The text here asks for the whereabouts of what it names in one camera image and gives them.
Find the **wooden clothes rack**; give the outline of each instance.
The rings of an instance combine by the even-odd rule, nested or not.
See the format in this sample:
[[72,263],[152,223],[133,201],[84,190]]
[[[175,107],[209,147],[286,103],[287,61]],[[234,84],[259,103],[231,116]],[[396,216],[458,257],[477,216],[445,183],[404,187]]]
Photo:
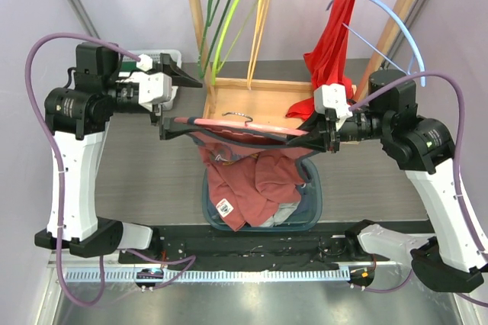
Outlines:
[[[396,0],[393,11],[402,21],[405,20],[413,1]],[[189,2],[197,46],[200,49],[204,32],[201,0],[189,0]],[[398,31],[397,24],[390,18],[377,42],[376,48],[382,53],[387,53]],[[207,56],[208,46],[203,44],[202,59],[206,59]],[[373,53],[355,93],[356,100],[366,96],[368,93],[368,76],[377,70],[382,62],[383,58],[379,54]],[[286,118],[285,115],[288,108],[296,102],[310,98],[313,95],[312,85],[308,82],[255,79],[252,80],[252,91],[249,91],[246,79],[217,78],[215,85],[211,85],[210,67],[205,69],[204,78],[207,86],[204,117],[210,119],[222,119],[222,114],[224,113],[238,112],[249,115],[254,119],[254,122],[259,124],[296,128],[302,123],[302,120]],[[242,118],[236,117],[235,120],[242,121]]]

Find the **gray cloth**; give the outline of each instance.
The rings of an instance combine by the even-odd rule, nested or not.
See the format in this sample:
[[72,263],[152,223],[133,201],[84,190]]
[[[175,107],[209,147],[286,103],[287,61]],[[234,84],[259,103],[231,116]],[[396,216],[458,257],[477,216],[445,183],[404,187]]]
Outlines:
[[298,208],[300,202],[280,204],[275,214],[269,217],[260,227],[273,227],[285,222]]

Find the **hook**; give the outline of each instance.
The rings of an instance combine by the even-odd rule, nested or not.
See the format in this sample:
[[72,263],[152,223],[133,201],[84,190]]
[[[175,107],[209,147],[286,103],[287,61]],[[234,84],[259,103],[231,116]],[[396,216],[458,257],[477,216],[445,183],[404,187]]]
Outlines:
[[250,116],[243,114],[243,113],[236,113],[235,111],[228,111],[227,113],[223,113],[222,116],[225,117],[226,115],[237,115],[239,117],[246,117],[248,120],[244,122],[244,125],[247,126],[248,123],[252,123],[254,119]]

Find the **laundry basket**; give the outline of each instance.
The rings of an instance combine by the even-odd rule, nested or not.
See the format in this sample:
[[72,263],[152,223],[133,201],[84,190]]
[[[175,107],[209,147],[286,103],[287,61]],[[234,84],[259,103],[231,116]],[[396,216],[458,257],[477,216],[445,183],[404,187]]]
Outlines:
[[[293,232],[305,231],[312,228],[320,219],[322,215],[322,188],[320,187],[319,173],[309,159],[302,161],[307,175],[310,177],[310,182],[305,186],[297,186],[297,190],[301,195],[301,201],[298,204],[296,211],[289,216],[289,218],[278,226],[274,227],[251,227],[246,224],[239,231],[254,231],[254,232]],[[218,230],[231,231],[232,229],[223,222],[217,209],[210,200],[210,193],[208,189],[207,171],[204,175],[204,186],[202,194],[202,208],[205,219],[212,226]]]

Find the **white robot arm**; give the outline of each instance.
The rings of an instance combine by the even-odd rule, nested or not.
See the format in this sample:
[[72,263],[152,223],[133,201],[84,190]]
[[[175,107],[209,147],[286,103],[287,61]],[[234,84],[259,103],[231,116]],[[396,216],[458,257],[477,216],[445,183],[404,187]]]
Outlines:
[[[370,77],[370,92],[404,76],[396,70],[380,70]],[[454,188],[454,142],[447,127],[416,114],[413,81],[392,88],[371,100],[366,108],[349,111],[345,89],[324,85],[314,92],[317,115],[325,115],[322,130],[310,135],[327,136],[324,150],[336,152],[339,142],[379,139],[383,150],[397,162],[412,182],[429,216],[435,236],[415,237],[365,220],[346,231],[359,253],[378,254],[413,269],[434,291],[471,292],[483,283],[488,256],[486,234],[474,213],[461,181],[461,210]],[[317,146],[315,140],[308,141]]]
[[47,96],[46,123],[65,166],[64,227],[63,237],[57,237],[59,172],[53,157],[53,203],[47,228],[35,236],[37,246],[54,249],[61,239],[71,254],[93,257],[116,249],[145,250],[152,242],[160,245],[159,234],[150,227],[95,213],[95,180],[113,113],[147,113],[154,124],[161,116],[160,104],[171,99],[174,83],[201,87],[168,54],[161,54],[158,62],[145,55],[140,58],[141,71],[119,79],[117,53],[82,43],[76,48],[75,88],[55,88]]

